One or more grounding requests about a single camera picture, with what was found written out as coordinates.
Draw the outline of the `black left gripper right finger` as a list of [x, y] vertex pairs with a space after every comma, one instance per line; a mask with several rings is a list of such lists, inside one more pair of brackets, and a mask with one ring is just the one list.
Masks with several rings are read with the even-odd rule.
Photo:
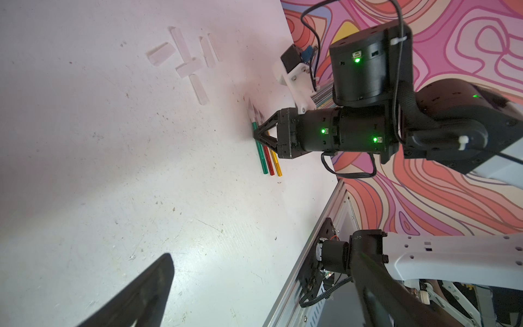
[[419, 302], [383, 265], [364, 253], [354, 255], [351, 274], [366, 326], [460, 326]]

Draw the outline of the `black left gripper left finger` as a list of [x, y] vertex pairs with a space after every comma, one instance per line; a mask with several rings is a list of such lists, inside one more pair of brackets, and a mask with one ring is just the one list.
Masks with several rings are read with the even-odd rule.
[[175, 268], [172, 256], [162, 254], [128, 286], [87, 318], [81, 326], [160, 326]]

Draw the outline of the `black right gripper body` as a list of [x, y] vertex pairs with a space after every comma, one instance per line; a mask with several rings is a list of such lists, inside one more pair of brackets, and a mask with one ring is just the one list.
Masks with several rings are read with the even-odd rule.
[[386, 106], [336, 107], [309, 110], [296, 108], [278, 112], [277, 154], [295, 159], [310, 152], [353, 152], [380, 155], [387, 163], [399, 150]]

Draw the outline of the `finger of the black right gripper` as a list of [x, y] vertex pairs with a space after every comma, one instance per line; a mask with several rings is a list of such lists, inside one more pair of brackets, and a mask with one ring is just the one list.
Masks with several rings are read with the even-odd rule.
[[254, 139], [263, 144], [265, 147], [268, 147], [270, 150], [273, 150], [275, 153], [278, 153], [277, 138], [270, 136], [269, 134], [255, 134]]
[[255, 127], [253, 136], [257, 137], [260, 131], [268, 133], [269, 130], [275, 128], [279, 123], [280, 111], [276, 111], [269, 117], [265, 117], [261, 111], [254, 110]]

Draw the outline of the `clear protective cap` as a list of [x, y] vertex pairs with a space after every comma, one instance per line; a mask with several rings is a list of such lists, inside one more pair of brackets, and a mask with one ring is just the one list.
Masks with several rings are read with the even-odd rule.
[[192, 61], [189, 61], [187, 63], [184, 63], [176, 69], [177, 74], [180, 78], [185, 78], [190, 76], [191, 74], [196, 73], [199, 69], [202, 69], [204, 67], [204, 64], [201, 59], [196, 58]]
[[216, 60], [212, 53], [211, 43], [205, 37], [200, 37], [200, 46], [202, 48], [204, 59], [208, 68], [216, 66]]
[[212, 49], [215, 52], [215, 56], [217, 58], [217, 61], [222, 62], [223, 61], [223, 54], [221, 51], [221, 44], [219, 43], [218, 39], [216, 39], [214, 34], [208, 34], [208, 39], [211, 43]]
[[153, 66], [159, 67], [163, 63], [165, 63], [170, 57], [172, 57], [175, 53], [176, 49], [174, 48], [174, 46], [166, 42], [161, 46], [158, 46], [156, 49], [150, 51], [147, 54], [147, 58]]
[[173, 40], [175, 41], [175, 43], [177, 45], [178, 51], [180, 52], [183, 61], [185, 63], [192, 61], [193, 59], [189, 52], [189, 49], [188, 49], [188, 46], [187, 46], [187, 43], [185, 41], [182, 31], [177, 27], [172, 27], [170, 29], [170, 33], [173, 37]]
[[189, 76], [189, 80], [191, 81], [193, 89], [196, 93], [198, 102], [203, 106], [207, 105], [209, 103], [208, 95], [206, 94], [203, 84], [198, 76], [196, 74], [191, 74]]

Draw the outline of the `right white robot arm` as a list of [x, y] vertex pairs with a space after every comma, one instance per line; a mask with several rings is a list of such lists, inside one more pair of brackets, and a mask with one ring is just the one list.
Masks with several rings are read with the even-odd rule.
[[[460, 174], [522, 186], [522, 115], [507, 98], [456, 78], [415, 91], [412, 37], [401, 20], [378, 25], [330, 47], [335, 107], [277, 111], [254, 131], [282, 159], [311, 152], [367, 153], [388, 162], [398, 150]], [[359, 285], [440, 279], [522, 288], [522, 235], [409, 240], [359, 230], [347, 242], [319, 241], [316, 262]]]

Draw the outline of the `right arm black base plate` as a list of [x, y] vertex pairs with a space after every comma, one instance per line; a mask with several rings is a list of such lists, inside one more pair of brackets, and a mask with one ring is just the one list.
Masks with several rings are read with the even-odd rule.
[[307, 247], [305, 261], [298, 273], [298, 281], [302, 288], [301, 302], [312, 301], [320, 291], [325, 274], [321, 272], [323, 266], [317, 259], [317, 246], [320, 242], [329, 241], [334, 236], [336, 236], [334, 224], [332, 219], [327, 217], [313, 233], [311, 245]]

